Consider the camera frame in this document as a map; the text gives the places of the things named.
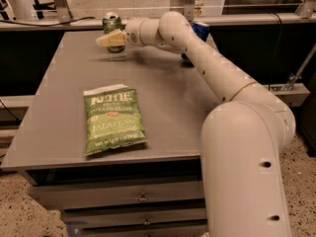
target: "snack bag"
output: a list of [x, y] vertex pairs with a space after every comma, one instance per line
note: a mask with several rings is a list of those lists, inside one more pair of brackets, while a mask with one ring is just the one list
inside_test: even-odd
[[146, 140], [135, 89], [117, 84], [85, 91], [84, 98], [86, 155]]

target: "soda can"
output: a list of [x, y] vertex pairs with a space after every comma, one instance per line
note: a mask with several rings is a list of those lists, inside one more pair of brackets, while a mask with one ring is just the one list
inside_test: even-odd
[[[119, 15], [112, 12], [107, 13], [106, 16], [102, 19], [102, 25], [105, 34], [109, 34], [111, 31], [114, 31], [116, 29], [122, 29], [121, 19]], [[124, 49], [124, 45], [108, 47], [108, 50], [110, 52], [121, 52]]]

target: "desk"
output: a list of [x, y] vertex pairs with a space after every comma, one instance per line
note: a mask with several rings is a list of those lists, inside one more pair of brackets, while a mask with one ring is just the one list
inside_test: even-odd
[[[216, 97], [180, 55], [109, 53], [101, 34], [64, 35], [1, 168], [82, 236], [205, 231], [199, 135]], [[136, 89], [148, 141], [87, 157], [83, 91], [118, 83]]]

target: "green chip bag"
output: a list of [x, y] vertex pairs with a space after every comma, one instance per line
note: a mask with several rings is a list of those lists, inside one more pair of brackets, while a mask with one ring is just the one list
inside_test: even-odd
[[84, 92], [86, 155], [146, 140], [136, 90], [123, 84]]

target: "cable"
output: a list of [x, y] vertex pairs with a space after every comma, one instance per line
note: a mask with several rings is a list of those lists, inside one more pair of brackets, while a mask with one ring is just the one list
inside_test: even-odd
[[273, 71], [274, 71], [274, 67], [275, 67], [277, 48], [279, 46], [280, 37], [282, 35], [282, 20], [281, 20], [281, 18], [279, 17], [279, 15], [277, 13], [274, 13], [274, 15], [277, 16], [278, 21], [279, 21], [279, 31], [278, 31], [278, 37], [277, 37], [277, 41], [276, 41], [276, 47], [275, 47], [273, 59], [272, 59], [272, 62], [271, 62], [270, 73], [269, 73], [269, 90], [271, 89], [271, 82], [272, 82]]
[[13, 24], [13, 25], [28, 26], [28, 27], [54, 27], [54, 26], [63, 26], [63, 25], [67, 25], [70, 23], [78, 22], [78, 21], [92, 20], [92, 19], [95, 19], [95, 17], [84, 17], [84, 18], [80, 18], [77, 20], [71, 20], [71, 21], [67, 21], [67, 22], [60, 22], [60, 23], [49, 24], [49, 25], [29, 24], [29, 23], [22, 23], [22, 22], [16, 22], [16, 21], [11, 21], [11, 20], [0, 20], [0, 22], [7, 23], [7, 24]]
[[16, 119], [16, 121], [21, 122], [21, 120], [19, 118], [17, 118], [14, 114], [11, 113], [11, 111], [5, 106], [5, 104], [2, 102], [2, 100], [0, 99], [0, 103], [1, 105], [4, 107], [4, 109], [14, 118]]

